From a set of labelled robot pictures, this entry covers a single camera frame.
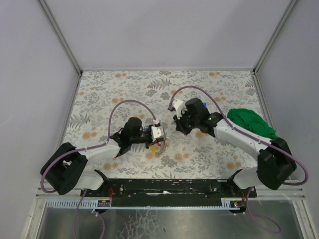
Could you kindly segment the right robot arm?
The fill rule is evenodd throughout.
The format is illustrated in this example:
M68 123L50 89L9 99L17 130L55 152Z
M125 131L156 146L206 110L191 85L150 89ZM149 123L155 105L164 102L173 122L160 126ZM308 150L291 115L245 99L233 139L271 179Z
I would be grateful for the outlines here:
M256 167L238 170L231 176L240 189L264 185L277 190L297 168L283 139L271 140L239 126L230 126L222 114L210 113L198 98L187 102L173 100L169 109L176 113L173 120L177 131L188 135L193 129L199 129L240 148L257 161Z

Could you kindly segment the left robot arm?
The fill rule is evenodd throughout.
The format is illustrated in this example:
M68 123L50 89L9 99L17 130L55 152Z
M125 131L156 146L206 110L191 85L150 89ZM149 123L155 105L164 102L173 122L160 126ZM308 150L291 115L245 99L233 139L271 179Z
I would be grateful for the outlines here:
M42 167L40 187L44 193L59 195L65 195L74 188L96 191L107 177L97 169L87 170L88 163L122 156L133 144L150 148L164 138L165 132L158 120L143 128L142 121L132 117L102 144L76 148L69 142L64 143Z

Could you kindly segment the spiral keyring with yellow handle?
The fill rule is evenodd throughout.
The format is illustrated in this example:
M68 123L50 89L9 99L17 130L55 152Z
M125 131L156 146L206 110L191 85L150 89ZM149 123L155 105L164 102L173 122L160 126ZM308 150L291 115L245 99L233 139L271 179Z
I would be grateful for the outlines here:
M170 138L167 136L156 139L154 142L150 144L151 152L156 155L160 155L164 153L164 151L166 150L168 146L169 141L170 141Z

